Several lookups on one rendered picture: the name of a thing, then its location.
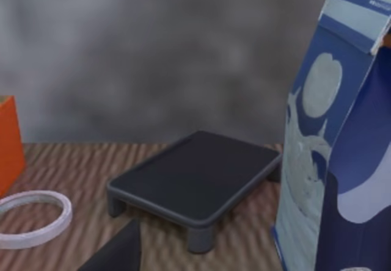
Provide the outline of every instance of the milk carton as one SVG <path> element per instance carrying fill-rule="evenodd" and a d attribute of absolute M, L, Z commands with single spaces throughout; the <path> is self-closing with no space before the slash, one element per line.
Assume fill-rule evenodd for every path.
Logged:
<path fill-rule="evenodd" d="M 390 30 L 391 0 L 324 4 L 288 95 L 273 229 L 286 271 L 391 270 Z"/>

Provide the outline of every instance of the gray backdrop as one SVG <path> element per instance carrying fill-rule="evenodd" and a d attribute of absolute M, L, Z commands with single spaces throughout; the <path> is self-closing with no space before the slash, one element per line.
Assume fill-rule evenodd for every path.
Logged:
<path fill-rule="evenodd" d="M 0 0 L 23 140 L 281 142 L 324 0 Z"/>

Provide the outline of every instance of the small black table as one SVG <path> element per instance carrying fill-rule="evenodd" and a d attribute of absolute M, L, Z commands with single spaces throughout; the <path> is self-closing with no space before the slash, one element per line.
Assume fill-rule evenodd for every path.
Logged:
<path fill-rule="evenodd" d="M 188 229 L 188 250 L 213 248 L 213 225 L 280 164 L 271 149 L 198 131 L 107 185 L 109 215 L 129 203 Z"/>

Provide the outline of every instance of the roll of tape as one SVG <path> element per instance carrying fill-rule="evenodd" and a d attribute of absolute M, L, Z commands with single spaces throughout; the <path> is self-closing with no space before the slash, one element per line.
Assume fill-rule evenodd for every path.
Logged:
<path fill-rule="evenodd" d="M 61 234 L 72 220 L 71 201 L 61 193 L 50 190 L 32 190 L 17 193 L 0 200 L 0 215 L 15 207 L 30 203 L 51 203 L 62 208 L 59 218 L 46 227 L 21 234 L 3 234 L 0 233 L 0 249 L 19 250 L 31 248 Z"/>

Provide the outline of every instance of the tabletop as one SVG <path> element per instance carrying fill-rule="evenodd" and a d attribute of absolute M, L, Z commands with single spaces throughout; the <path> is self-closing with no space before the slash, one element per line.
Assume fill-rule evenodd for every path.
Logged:
<path fill-rule="evenodd" d="M 75 271 L 133 217 L 141 221 L 141 271 L 281 271 L 270 229 L 279 185 L 262 182 L 217 226 L 215 248 L 205 255 L 186 249 L 186 230 L 138 209 L 115 219 L 106 210 L 106 183 L 165 148 L 164 144 L 25 144 L 27 167 L 8 195 L 54 190 L 72 202 L 73 220 L 57 238 L 26 250 L 0 250 L 0 271 Z M 269 146 L 278 151 L 280 145 Z M 52 222 L 60 209 L 28 204 L 0 219 L 0 233 L 22 233 Z"/>

